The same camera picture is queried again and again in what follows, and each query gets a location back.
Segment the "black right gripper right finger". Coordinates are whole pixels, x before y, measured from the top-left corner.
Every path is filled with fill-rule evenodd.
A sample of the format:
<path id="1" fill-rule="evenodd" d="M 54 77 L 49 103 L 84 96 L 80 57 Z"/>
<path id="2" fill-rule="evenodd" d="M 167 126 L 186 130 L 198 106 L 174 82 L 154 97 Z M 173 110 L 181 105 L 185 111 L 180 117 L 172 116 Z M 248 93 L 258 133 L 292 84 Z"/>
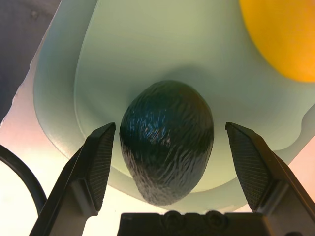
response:
<path id="1" fill-rule="evenodd" d="M 253 213 L 274 236 L 313 236 L 315 204 L 295 174 L 253 130 L 228 122 L 234 168 Z"/>

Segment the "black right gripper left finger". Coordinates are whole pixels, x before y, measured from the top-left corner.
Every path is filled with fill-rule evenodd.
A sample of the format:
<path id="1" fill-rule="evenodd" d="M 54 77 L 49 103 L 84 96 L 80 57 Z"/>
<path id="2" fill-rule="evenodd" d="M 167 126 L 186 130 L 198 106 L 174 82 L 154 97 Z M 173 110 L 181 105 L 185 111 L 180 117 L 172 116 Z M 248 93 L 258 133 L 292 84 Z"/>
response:
<path id="1" fill-rule="evenodd" d="M 110 174 L 115 123 L 94 130 L 68 160 L 31 234 L 81 236 L 101 210 Z"/>

